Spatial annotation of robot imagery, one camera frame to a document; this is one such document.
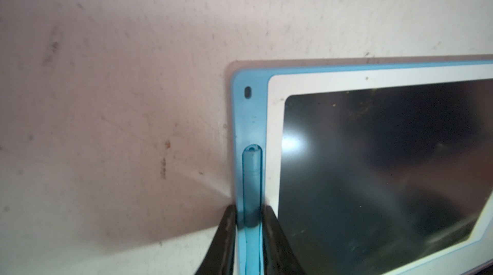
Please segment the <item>blue white drawing tablet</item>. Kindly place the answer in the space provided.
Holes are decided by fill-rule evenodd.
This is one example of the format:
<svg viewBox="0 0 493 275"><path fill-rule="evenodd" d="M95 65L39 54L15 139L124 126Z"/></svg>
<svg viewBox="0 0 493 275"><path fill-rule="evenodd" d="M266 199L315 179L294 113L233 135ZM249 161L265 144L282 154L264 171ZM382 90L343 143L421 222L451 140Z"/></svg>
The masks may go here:
<svg viewBox="0 0 493 275"><path fill-rule="evenodd" d="M492 264L490 60L243 69L231 100L240 274L268 214L299 274Z"/></svg>

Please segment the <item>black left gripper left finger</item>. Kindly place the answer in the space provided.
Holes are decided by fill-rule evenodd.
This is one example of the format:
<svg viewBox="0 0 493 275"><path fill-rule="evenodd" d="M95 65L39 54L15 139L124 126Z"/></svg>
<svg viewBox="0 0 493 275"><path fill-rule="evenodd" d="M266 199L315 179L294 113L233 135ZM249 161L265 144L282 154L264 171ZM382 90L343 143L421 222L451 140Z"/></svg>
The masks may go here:
<svg viewBox="0 0 493 275"><path fill-rule="evenodd" d="M209 249L196 275L232 275L236 248L237 209L226 207Z"/></svg>

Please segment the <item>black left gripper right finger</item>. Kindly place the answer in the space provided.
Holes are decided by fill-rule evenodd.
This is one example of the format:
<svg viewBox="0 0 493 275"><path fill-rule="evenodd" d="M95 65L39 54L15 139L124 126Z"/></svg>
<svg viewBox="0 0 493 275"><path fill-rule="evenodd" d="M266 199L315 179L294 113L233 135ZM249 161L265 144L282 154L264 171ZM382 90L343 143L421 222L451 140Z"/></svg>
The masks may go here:
<svg viewBox="0 0 493 275"><path fill-rule="evenodd" d="M264 274L306 274L269 205L262 207L262 238Z"/></svg>

